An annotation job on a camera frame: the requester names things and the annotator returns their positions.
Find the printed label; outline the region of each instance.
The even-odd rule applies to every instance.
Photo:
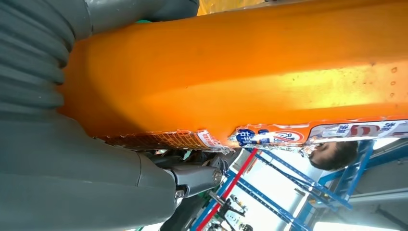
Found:
[[[248,144],[296,143],[303,139],[303,135],[300,132],[289,130],[270,132],[268,129],[259,129],[257,134],[251,129],[238,129],[235,137],[240,146]]]
[[[408,120],[319,125],[312,128],[309,135],[309,139],[336,141],[343,138],[361,140],[384,137],[408,137]]]
[[[146,132],[126,136],[97,137],[110,145],[129,149],[211,149],[226,148],[207,130],[191,132]]]

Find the blue metal frame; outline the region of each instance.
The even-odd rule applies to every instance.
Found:
[[[386,153],[383,153],[381,155],[378,155],[378,156],[375,156],[375,157],[371,158],[368,161],[368,163],[367,163],[366,167],[364,168],[364,170],[368,170],[370,168],[377,167],[379,165],[386,164],[386,163],[389,163],[389,162],[392,162],[392,161],[395,161],[395,160],[398,160],[398,159],[401,159],[401,158],[404,158],[404,157],[407,157],[407,156],[408,156],[408,143],[406,143],[405,145],[401,146],[398,149],[394,149],[394,150],[391,150],[389,152],[386,152]],[[344,171],[345,171],[345,169],[342,169],[342,170],[333,172],[331,174],[328,174],[328,175],[326,175],[324,177],[321,177],[319,179],[319,183],[324,185],[329,181],[337,179],[337,178],[339,178],[339,177],[341,177],[343,175]]]
[[[287,173],[284,174],[284,176],[286,176],[289,180],[291,180],[293,183],[295,183],[296,185],[299,185],[300,182],[302,182],[304,184],[304,186],[301,186],[302,188],[306,187],[305,185],[307,185],[307,189],[309,187],[312,187],[313,189],[315,189],[316,191],[319,192],[320,195],[322,194],[326,194],[328,195],[331,199],[339,202],[340,204],[342,204],[343,206],[347,207],[347,208],[352,208],[352,206],[343,198],[337,196],[335,193],[331,192],[329,189],[327,189],[326,187],[324,187],[323,185],[317,183],[316,181],[314,181],[313,179],[311,179],[310,177],[308,177],[307,175],[305,175],[304,173],[302,173],[301,171],[297,170],[296,168],[294,168],[292,165],[288,164],[286,161],[280,159],[278,156],[276,156],[275,154],[273,154],[270,151],[267,150],[262,150],[263,153],[269,155],[270,157],[272,157],[272,159],[280,162],[281,164],[283,164],[285,167],[287,167],[288,169],[292,170],[294,173],[296,173],[297,175],[299,175],[300,177],[302,177],[305,180],[300,180],[298,178],[295,178],[294,176],[291,176]],[[314,197],[318,198],[320,201],[323,201],[325,204],[328,205],[328,201],[319,196],[317,193],[311,193]]]
[[[325,177],[322,177],[319,179],[320,184],[326,184],[330,180],[334,180],[338,177],[340,177],[340,180],[334,190],[334,192],[340,196],[343,197],[345,200],[348,200],[350,196],[354,193],[354,190],[363,174],[363,172],[369,168],[370,162],[374,159],[376,159],[376,163],[379,163],[378,159],[379,157],[375,157],[373,159],[370,159],[372,153],[373,153],[373,146],[374,142],[373,141],[361,141],[358,152],[359,152],[359,158],[356,160],[356,163],[353,165],[350,165],[348,168],[343,169],[341,171],[334,172],[332,174],[329,174]],[[383,154],[383,157],[381,157],[381,163],[384,163],[384,160],[395,160],[395,157],[397,155],[392,155],[391,157],[385,157],[386,154]],[[310,203],[306,203],[305,206],[303,207],[301,213],[299,214],[298,218],[301,221],[306,221],[307,216],[310,214],[310,211],[312,209],[312,205]]]
[[[358,181],[360,180],[370,156],[373,153],[373,145],[373,141],[360,142],[358,148],[358,153],[361,154],[360,165],[353,165],[345,169],[336,189],[334,190],[336,195],[348,201],[350,196],[354,193],[354,189],[356,189]]]
[[[324,203],[327,207],[331,208],[333,211],[337,211],[337,208],[334,207],[333,205],[330,205],[330,202],[324,198],[324,197],[320,197],[317,193],[315,193],[313,190],[310,190],[311,186],[308,182],[301,180],[299,178],[296,178],[282,170],[280,170],[278,167],[274,166],[271,162],[268,162],[266,159],[264,159],[263,157],[261,157],[260,155],[256,155],[256,157],[263,163],[265,163],[266,165],[270,166],[271,168],[275,169],[276,171],[278,171],[279,173],[281,173],[282,175],[284,175],[286,178],[290,179],[294,184],[296,184],[297,186],[299,186],[302,190],[304,191],[308,191],[310,193],[310,195],[318,200],[321,201],[322,203]]]
[[[235,173],[232,172],[231,170],[228,170],[227,173],[226,173],[226,176],[227,176],[227,181],[222,184],[222,186],[219,188],[219,190],[217,192],[217,195],[219,197],[221,197],[225,193],[228,186],[231,184],[232,180],[234,179]],[[203,222],[204,218],[211,211],[211,209],[216,205],[216,203],[217,202],[214,199],[210,200],[210,203],[204,209],[204,211],[200,214],[200,216],[195,220],[195,222],[191,226],[190,230],[197,230],[198,226]]]
[[[274,213],[280,219],[285,221],[287,224],[292,224],[296,228],[296,230],[299,230],[299,231],[302,231],[302,230],[309,231],[309,230],[311,230],[307,225],[302,223],[299,219],[294,218],[291,213],[289,213],[284,208],[282,208],[277,203],[275,203],[273,200],[268,198],[265,194],[260,192],[257,188],[255,188],[253,185],[251,185],[249,182],[247,182],[243,178],[240,178],[238,180],[237,186],[240,189],[242,189],[244,192],[249,194],[252,198],[257,200],[260,204],[262,204],[267,209],[269,209],[272,213]]]

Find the metal bar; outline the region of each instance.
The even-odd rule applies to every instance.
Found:
[[[225,193],[225,191],[227,190],[228,186],[231,184],[233,180],[233,177],[228,177],[227,181],[219,188],[217,195],[218,196],[222,196],[222,194]],[[195,220],[195,222],[193,223],[193,225],[191,226],[191,230],[197,230],[198,226],[203,222],[204,218],[207,216],[207,214],[210,212],[210,210],[216,205],[216,201],[215,200],[211,200],[210,203],[207,205],[207,207],[204,209],[204,211],[199,215],[199,217]]]
[[[360,180],[361,176],[363,175],[364,168],[366,167],[366,165],[367,165],[367,163],[368,163],[368,161],[370,159],[370,156],[372,155],[372,153],[374,151],[373,150],[374,142],[372,142],[372,141],[361,141],[360,145],[366,145],[367,146],[367,149],[359,150],[361,152],[366,152],[366,156],[363,158],[363,160],[361,161],[360,166],[359,166],[362,169],[359,169],[359,171],[357,171],[357,175],[354,177],[351,185],[348,187],[346,196],[344,198],[345,200],[348,200],[350,198],[350,196],[353,194],[354,189],[357,187],[358,181]]]
[[[281,173],[282,175],[284,175],[286,178],[288,178],[289,180],[291,180],[295,185],[299,186],[301,189],[303,189],[304,191],[308,191],[310,193],[310,195],[318,200],[321,201],[322,203],[324,203],[327,207],[331,208],[333,211],[337,211],[337,208],[330,205],[329,202],[324,199],[321,198],[319,195],[317,195],[316,193],[314,193],[312,190],[310,190],[309,188],[315,188],[312,184],[309,184],[308,182],[298,179],[284,171],[282,171],[281,169],[279,169],[278,167],[274,166],[271,162],[269,162],[268,160],[264,159],[263,157],[261,157],[260,155],[255,155],[261,162],[265,163],[266,165],[270,166],[271,168],[275,169],[276,171],[278,171],[279,173]]]
[[[250,191],[252,191],[254,194],[258,195],[262,200],[268,202],[271,204],[273,207],[277,209],[277,211],[282,214],[284,217],[286,217],[289,221],[291,221],[293,224],[295,224],[298,227],[301,227],[303,230],[311,230],[309,227],[307,227],[305,224],[302,222],[299,222],[297,218],[294,218],[291,213],[286,211],[284,208],[282,208],[280,205],[275,203],[273,200],[268,198],[265,194],[260,192],[257,188],[255,188],[253,185],[251,185],[249,182],[247,182],[244,179],[239,179],[239,183],[241,183],[243,186],[247,187]]]
[[[221,206],[225,204],[225,201],[218,197],[218,195],[215,194],[213,191],[210,191],[208,195],[211,196],[211,198],[213,198],[218,204],[221,204]]]
[[[352,197],[357,198],[357,197],[363,197],[363,196],[377,196],[377,195],[404,193],[404,192],[408,192],[408,188],[392,189],[392,190],[385,190],[385,191],[379,191],[379,192],[361,193],[361,194],[352,195]]]
[[[234,177],[234,179],[231,182],[231,185],[228,186],[227,190],[225,191],[225,193],[223,194],[223,198],[226,199],[228,197],[228,195],[231,193],[232,188],[237,184],[239,178],[241,177],[241,175],[243,174],[243,172],[245,171],[245,169],[248,167],[249,163],[251,162],[251,160],[253,159],[253,157],[255,156],[255,154],[258,152],[257,149],[253,149],[251,150],[251,154],[249,155],[248,159],[246,159],[245,163],[242,165],[242,168],[238,171],[238,174]],[[198,226],[197,231],[201,231],[204,226],[210,221],[211,217],[214,216],[214,214],[217,212],[217,210],[220,208],[220,204],[216,204],[211,211],[209,212],[209,214],[204,218],[204,220],[201,222],[201,224]]]
[[[350,177],[352,175],[352,172],[355,170],[356,167],[347,167],[344,169],[344,172],[342,176],[340,177],[339,183],[336,185],[334,188],[334,194],[338,195],[339,191],[342,189],[342,182],[344,182],[346,177]]]
[[[364,171],[373,167],[377,167],[379,165],[383,165],[404,157],[408,156],[408,142],[401,143],[400,145],[397,145],[397,148],[390,148],[388,150],[385,150],[383,154],[376,154],[375,156],[370,156],[370,160],[367,163],[366,167],[364,168]],[[319,184],[326,184],[327,182],[337,179],[341,177],[344,173],[344,169],[333,172],[331,174],[328,174],[324,177],[321,177],[319,179]]]
[[[252,191],[250,191],[249,189],[247,189],[245,186],[243,186],[241,183],[237,183],[237,187],[239,187],[240,189],[242,189],[244,192],[246,192],[248,195],[250,195],[252,198],[254,198],[256,201],[258,201],[260,204],[262,204],[264,207],[266,207],[267,209],[269,209],[273,214],[275,214],[276,216],[278,216],[280,219],[282,219],[283,221],[285,221],[287,224],[289,224],[291,221],[289,219],[287,219],[285,216],[283,216],[282,214],[280,214],[277,210],[273,209],[270,205],[268,205],[267,203],[265,203],[262,199],[260,199],[259,197],[257,197],[256,194],[254,194]]]
[[[331,192],[329,189],[323,187],[322,185],[320,185],[319,183],[317,183],[316,181],[314,181],[313,179],[311,179],[310,177],[308,177],[307,175],[305,175],[304,173],[302,173],[301,171],[297,170],[296,168],[294,168],[292,165],[288,164],[286,161],[280,159],[277,155],[273,154],[270,151],[267,150],[262,150],[263,153],[269,155],[270,157],[272,157],[273,159],[275,159],[276,161],[280,162],[281,164],[283,164],[285,167],[287,167],[288,169],[292,170],[294,173],[296,173],[297,175],[299,175],[300,177],[302,177],[303,179],[305,179],[307,182],[309,182],[309,184],[318,189],[319,191],[327,194],[330,198],[332,198],[335,201],[340,202],[344,207],[347,207],[349,209],[352,209],[352,206],[343,198],[337,196],[336,194],[334,194],[333,192]]]
[[[300,211],[300,213],[299,213],[299,215],[297,216],[297,218],[298,218],[301,222],[305,223],[305,222],[306,222],[306,219],[307,219],[307,217],[309,216],[309,214],[311,213],[312,209],[313,209],[313,206],[312,206],[309,202],[306,201],[305,205],[303,205],[303,208],[302,208],[302,210]]]
[[[379,202],[389,202],[389,201],[405,201],[408,200],[408,191],[405,192],[395,192],[387,194],[378,194],[378,195],[364,195],[359,194],[358,196],[351,196],[348,201],[352,205],[360,205],[365,203],[379,203]],[[316,208],[322,208],[324,205],[315,204],[313,205]],[[338,203],[333,203],[333,206],[341,206]]]

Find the gray plastic housing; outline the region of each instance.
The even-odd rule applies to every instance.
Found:
[[[167,172],[88,137],[55,110],[64,101],[54,87],[64,82],[61,68],[76,40],[163,7],[163,0],[134,0],[134,15],[105,15],[102,24],[98,2],[0,1],[1,231],[122,231],[175,211],[176,185]]]

